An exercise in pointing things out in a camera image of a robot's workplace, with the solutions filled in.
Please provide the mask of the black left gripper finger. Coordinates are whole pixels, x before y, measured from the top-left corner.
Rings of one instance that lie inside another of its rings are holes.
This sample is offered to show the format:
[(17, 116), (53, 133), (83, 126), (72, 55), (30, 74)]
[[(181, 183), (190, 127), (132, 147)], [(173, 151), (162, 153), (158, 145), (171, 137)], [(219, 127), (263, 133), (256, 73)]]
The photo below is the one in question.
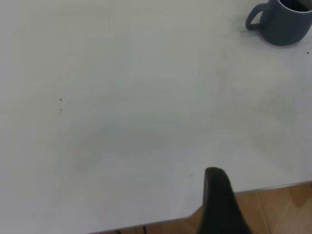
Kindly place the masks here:
[(202, 217), (198, 234), (250, 234), (224, 170), (205, 170)]

